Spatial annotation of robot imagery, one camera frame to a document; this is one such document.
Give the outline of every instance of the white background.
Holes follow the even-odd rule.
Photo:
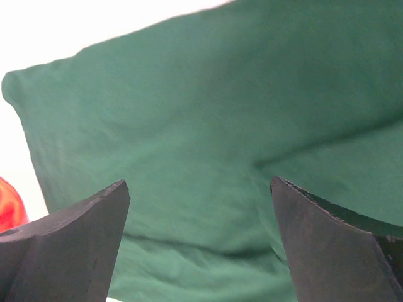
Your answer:
[[[0,0],[0,79],[7,71],[70,57],[80,49],[228,0]],[[20,119],[0,97],[0,176],[29,219],[47,214]]]

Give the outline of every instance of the red object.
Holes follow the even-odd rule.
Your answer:
[[[23,201],[16,189],[0,177],[0,232],[28,222]]]

